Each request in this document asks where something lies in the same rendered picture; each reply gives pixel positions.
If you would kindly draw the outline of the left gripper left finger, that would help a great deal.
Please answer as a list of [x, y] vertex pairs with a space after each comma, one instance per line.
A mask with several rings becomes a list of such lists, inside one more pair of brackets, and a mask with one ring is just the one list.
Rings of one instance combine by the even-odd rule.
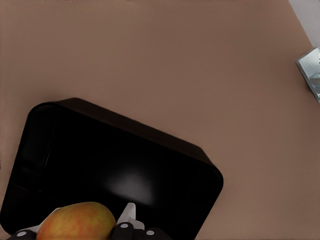
[[18, 230], [6, 240], [36, 240], [41, 224]]

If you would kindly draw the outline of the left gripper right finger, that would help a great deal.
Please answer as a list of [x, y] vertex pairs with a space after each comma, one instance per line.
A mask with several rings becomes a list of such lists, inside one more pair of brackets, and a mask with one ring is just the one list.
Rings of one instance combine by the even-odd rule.
[[112, 230], [110, 240], [173, 240], [157, 227], [145, 229], [145, 225], [136, 220], [136, 205], [129, 202]]

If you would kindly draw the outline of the red yellow apple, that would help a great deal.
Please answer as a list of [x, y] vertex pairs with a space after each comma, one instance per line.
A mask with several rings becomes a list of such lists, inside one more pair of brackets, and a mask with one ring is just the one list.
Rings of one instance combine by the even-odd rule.
[[53, 211], [41, 224], [36, 240], [110, 240], [116, 220], [98, 202], [81, 202]]

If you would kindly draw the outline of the black storage box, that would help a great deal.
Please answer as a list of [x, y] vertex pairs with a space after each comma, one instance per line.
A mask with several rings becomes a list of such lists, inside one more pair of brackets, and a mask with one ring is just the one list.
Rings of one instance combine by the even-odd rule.
[[0, 225], [13, 234], [81, 202], [118, 219], [134, 203], [146, 228], [195, 240], [223, 184], [192, 143], [80, 98], [45, 102], [28, 113]]

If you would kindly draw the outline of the silver frame post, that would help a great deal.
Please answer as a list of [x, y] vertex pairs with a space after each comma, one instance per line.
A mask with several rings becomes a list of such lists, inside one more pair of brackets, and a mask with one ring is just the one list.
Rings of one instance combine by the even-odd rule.
[[311, 49], [295, 62], [312, 94], [320, 104], [320, 48]]

